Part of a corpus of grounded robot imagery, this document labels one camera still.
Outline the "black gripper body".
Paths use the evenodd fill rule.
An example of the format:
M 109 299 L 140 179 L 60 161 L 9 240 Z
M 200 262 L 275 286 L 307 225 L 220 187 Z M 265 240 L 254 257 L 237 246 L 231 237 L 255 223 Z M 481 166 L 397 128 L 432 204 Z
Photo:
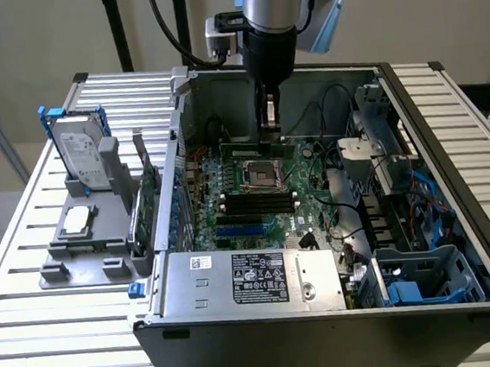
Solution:
M 293 72 L 297 30 L 282 33 L 251 29 L 243 33 L 243 66 L 265 91 L 276 90 Z

